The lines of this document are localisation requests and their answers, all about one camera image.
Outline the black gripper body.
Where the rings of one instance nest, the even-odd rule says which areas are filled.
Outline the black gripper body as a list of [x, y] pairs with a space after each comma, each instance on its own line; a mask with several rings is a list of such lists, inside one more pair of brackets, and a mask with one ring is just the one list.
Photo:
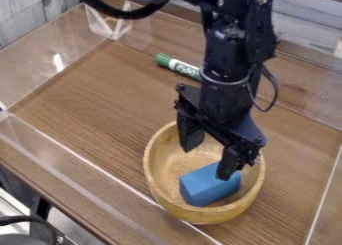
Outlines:
[[204, 135], [208, 134], [223, 146], [235, 146], [240, 152], [241, 170], [244, 165], [254, 165], [266, 137], [251, 117], [251, 108], [259, 87], [260, 74], [247, 75], [235, 82], [223, 82], [201, 78], [195, 87], [179, 83], [175, 101], [177, 112], [203, 119]]

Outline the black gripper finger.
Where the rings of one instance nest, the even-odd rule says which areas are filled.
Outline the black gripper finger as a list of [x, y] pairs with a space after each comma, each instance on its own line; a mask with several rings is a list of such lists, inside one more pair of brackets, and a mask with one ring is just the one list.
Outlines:
[[188, 153], [204, 140], [203, 119], [187, 113], [177, 112], [176, 125], [183, 151]]
[[216, 169], [216, 178], [227, 181], [239, 168], [240, 152], [235, 146], [227, 146], [223, 150], [221, 159]]

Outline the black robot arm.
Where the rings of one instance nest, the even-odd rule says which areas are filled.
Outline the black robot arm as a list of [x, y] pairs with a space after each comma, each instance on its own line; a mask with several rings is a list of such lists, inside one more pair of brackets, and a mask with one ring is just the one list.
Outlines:
[[[139, 0], [144, 6], [125, 11], [101, 0], [81, 0], [104, 14], [125, 20], [143, 19], [172, 0]], [[254, 165], [266, 137], [251, 109], [258, 107], [259, 81], [278, 81], [264, 63], [275, 57], [274, 0], [183, 0], [200, 8], [205, 39], [197, 87], [177, 84], [176, 125], [180, 146], [191, 151], [211, 136], [223, 145], [216, 178]]]

